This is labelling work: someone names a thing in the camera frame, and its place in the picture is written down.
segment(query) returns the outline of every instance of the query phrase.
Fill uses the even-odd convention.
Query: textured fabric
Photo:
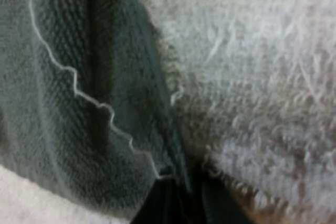
[[[3,224],[128,224],[78,206],[0,166]]]
[[[75,82],[112,105],[115,126],[159,172],[169,167],[189,186],[138,0],[0,0],[0,49],[2,165],[87,207],[134,214],[155,179],[150,160],[110,128],[106,108],[75,95]],[[75,68],[77,80],[58,64]]]
[[[260,207],[336,212],[335,0],[144,3],[189,152]]]

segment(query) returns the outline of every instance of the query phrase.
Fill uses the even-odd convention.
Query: dark gray towel
[[[0,163],[72,201],[133,215],[155,179],[115,125],[190,188],[179,127],[138,0],[0,0]],[[52,56],[38,33],[50,47]]]

